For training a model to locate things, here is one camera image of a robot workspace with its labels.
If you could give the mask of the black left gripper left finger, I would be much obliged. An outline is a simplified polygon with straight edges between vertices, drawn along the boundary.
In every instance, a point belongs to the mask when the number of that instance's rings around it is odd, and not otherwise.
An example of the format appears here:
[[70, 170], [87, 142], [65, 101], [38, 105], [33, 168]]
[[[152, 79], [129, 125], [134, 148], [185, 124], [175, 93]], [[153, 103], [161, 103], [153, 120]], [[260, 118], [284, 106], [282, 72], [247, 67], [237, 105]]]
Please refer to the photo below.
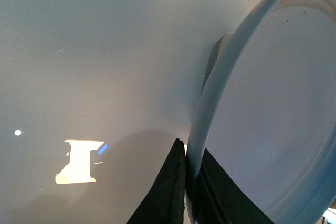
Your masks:
[[185, 180], [184, 143], [177, 138], [150, 191], [127, 223], [183, 223]]

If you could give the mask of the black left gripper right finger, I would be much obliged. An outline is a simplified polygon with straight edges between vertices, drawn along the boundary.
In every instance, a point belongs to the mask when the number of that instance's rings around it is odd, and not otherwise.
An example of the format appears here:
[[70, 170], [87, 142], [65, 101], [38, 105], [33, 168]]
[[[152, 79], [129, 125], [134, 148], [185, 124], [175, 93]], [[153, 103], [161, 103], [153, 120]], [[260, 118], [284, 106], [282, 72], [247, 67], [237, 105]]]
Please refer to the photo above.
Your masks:
[[197, 178], [197, 223], [272, 223], [205, 149]]

